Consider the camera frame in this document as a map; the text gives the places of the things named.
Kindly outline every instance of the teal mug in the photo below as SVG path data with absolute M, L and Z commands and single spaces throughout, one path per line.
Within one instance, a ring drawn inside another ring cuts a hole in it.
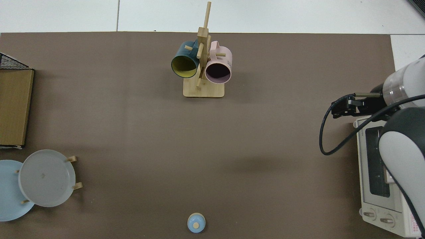
M 173 72 L 182 78 L 194 76 L 199 65 L 199 59 L 196 58 L 197 53 L 198 40 L 183 42 L 171 61 Z

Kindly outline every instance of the oven window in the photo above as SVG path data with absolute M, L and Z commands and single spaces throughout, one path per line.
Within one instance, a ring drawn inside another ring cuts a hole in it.
M 390 186 L 385 183 L 384 167 L 379 154 L 378 142 L 382 126 L 368 128 L 366 134 L 366 149 L 368 153 L 369 188 L 371 194 L 390 197 Z

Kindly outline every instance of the white plate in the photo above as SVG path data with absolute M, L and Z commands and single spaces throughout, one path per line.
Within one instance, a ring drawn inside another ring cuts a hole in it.
M 21 162 L 15 160 L 0 160 L 0 222 L 6 222 L 22 217 L 34 203 L 21 204 L 26 198 L 22 195 L 18 184 L 18 174 Z
M 43 149 L 25 159 L 19 171 L 19 187 L 31 202 L 54 207 L 65 202 L 75 185 L 75 171 L 67 158 Z

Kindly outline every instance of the mug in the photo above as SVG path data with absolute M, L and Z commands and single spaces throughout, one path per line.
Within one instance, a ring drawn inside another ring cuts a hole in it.
M 198 40 L 183 42 L 180 45 L 176 56 L 171 61 L 171 68 L 173 69 L 173 72 L 182 78 L 190 78 L 194 76 L 199 65 L 199 59 L 196 58 L 197 53 Z
M 232 52 L 224 46 L 220 46 L 218 41 L 211 42 L 211 60 L 205 67 L 205 77 L 216 84 L 224 84 L 232 77 Z

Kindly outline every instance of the mug handle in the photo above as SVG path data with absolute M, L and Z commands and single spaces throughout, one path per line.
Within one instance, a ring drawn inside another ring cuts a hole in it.
M 220 45 L 218 44 L 218 41 L 211 42 L 211 48 L 210 48 L 210 58 L 211 60 L 217 60 L 216 51 L 220 48 Z

